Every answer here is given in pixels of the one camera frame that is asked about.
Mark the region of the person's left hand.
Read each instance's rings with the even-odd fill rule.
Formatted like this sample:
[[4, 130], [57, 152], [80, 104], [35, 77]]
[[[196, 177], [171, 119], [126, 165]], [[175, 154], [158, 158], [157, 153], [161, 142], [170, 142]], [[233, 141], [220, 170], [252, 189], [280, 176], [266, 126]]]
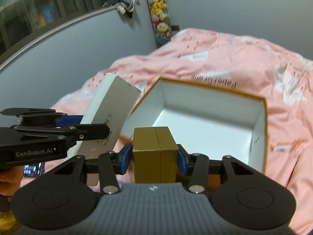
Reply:
[[12, 196], [20, 187], [23, 179], [23, 166], [11, 167], [1, 171], [0, 194]]

